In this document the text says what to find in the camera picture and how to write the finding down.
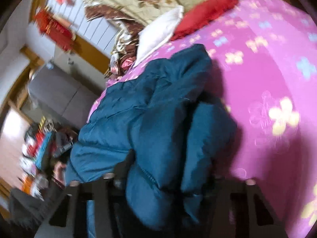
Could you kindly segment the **person's left hand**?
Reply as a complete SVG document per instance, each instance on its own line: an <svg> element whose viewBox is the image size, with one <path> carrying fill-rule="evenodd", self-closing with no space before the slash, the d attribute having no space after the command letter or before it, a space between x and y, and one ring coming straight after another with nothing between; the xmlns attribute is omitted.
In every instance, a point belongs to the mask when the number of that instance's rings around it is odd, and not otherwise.
<svg viewBox="0 0 317 238"><path fill-rule="evenodd" d="M62 162L57 162L54 166L53 177L54 179L62 185L65 185L64 171L66 169L66 164Z"/></svg>

